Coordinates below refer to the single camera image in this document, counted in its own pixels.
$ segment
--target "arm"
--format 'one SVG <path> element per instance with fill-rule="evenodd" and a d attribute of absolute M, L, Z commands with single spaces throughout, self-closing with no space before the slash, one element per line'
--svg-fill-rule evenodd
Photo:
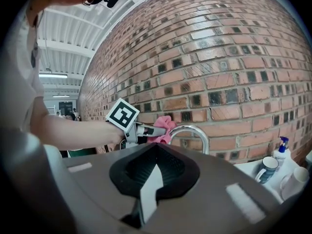
<path fill-rule="evenodd" d="M 43 97 L 34 101 L 30 128 L 43 144 L 56 146 L 60 150 L 119 144 L 124 138 L 124 132 L 108 122 L 78 122 L 49 115 Z"/>

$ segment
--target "white t-shirt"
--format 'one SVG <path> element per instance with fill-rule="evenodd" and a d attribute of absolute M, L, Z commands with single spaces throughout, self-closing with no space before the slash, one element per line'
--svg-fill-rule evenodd
<path fill-rule="evenodd" d="M 30 129 L 34 99 L 44 95 L 37 29 L 29 26 L 27 7 L 16 17 L 0 52 L 0 127 L 22 131 Z"/>

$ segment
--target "pink cloth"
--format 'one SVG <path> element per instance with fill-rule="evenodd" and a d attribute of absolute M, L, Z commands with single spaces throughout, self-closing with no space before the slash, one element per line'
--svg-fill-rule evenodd
<path fill-rule="evenodd" d="M 161 127 L 167 129 L 167 132 L 163 136 L 158 137 L 149 137 L 147 138 L 147 143 L 162 143 L 162 144 L 168 144 L 171 140 L 171 136 L 169 135 L 169 132 L 176 127 L 176 123 L 171 120 L 170 116 L 161 116 L 159 117 L 156 122 L 154 123 L 155 127 Z"/>

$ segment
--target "brick wall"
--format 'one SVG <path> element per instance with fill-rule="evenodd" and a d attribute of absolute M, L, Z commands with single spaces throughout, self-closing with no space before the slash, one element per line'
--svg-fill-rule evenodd
<path fill-rule="evenodd" d="M 200 126 L 210 154 L 233 163 L 261 158 L 288 136 L 299 162 L 311 149 L 310 50 L 275 0 L 148 0 L 100 46 L 79 110 L 103 121 L 124 98 L 141 122 L 171 115 Z M 202 147 L 188 134 L 174 145 Z"/>

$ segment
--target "mug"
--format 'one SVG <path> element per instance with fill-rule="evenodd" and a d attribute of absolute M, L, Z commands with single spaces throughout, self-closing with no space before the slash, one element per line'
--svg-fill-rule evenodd
<path fill-rule="evenodd" d="M 309 180 L 309 172 L 303 167 L 297 167 L 291 175 L 283 177 L 281 182 L 281 195 L 283 200 L 299 193 Z"/>
<path fill-rule="evenodd" d="M 273 176 L 276 169 L 278 167 L 278 161 L 273 157 L 265 157 L 263 158 L 260 164 L 260 171 L 255 177 L 257 182 L 264 184 L 268 182 L 268 180 Z"/>

